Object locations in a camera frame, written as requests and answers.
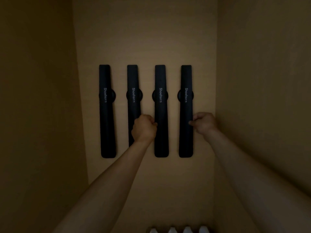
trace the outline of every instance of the white object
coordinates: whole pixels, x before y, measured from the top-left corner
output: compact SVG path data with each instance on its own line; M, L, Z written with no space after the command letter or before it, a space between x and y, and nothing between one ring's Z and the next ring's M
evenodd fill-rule
M183 233L193 233L190 227L185 227Z
M150 233L158 233L157 230L155 228L152 228Z
M177 233L177 230L175 229L175 227L171 227L168 233Z
M199 233L210 233L210 232L208 231L208 228L206 226L201 226Z

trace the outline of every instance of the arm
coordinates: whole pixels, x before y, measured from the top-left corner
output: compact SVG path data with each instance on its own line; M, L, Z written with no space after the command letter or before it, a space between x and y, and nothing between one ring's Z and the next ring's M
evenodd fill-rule
M193 116L211 145L235 193L262 232L311 232L311 199L244 153L216 126L211 113Z
M135 120L135 142L86 190L53 233L110 232L130 192L146 149L156 136L154 119L141 115Z

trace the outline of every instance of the hand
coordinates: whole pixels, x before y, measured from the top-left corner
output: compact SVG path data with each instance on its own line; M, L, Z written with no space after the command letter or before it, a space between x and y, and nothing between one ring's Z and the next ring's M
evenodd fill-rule
M132 130L134 140L151 143L156 137L157 123L150 115L142 114L135 119Z
M196 131L203 135L206 141L211 130L217 130L216 119L212 113L199 112L193 116L193 121L189 121Z

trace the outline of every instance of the wooden panel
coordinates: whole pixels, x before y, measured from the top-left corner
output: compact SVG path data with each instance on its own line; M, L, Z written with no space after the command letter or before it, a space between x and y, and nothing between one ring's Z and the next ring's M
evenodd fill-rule
M246 152L311 195L310 0L219 0L216 117ZM219 232L253 223L215 172ZM235 217L234 221L224 220Z
M100 156L98 66L109 64L117 157L128 147L128 64L139 67L142 113L154 114L154 67L167 69L168 158L153 145L138 171L114 232L149 226L212 224L214 155L197 134L194 155L178 156L180 67L193 68L194 111L215 110L216 0L73 0L89 182L115 159Z
M0 232L51 232L87 188L71 0L1 0Z

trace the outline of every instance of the bare forearm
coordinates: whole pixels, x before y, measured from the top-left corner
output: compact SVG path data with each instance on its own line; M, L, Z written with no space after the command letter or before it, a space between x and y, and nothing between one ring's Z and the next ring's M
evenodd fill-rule
M54 233L110 232L150 142L134 142L83 194Z
M311 232L311 199L211 129L212 146L232 187L262 232Z

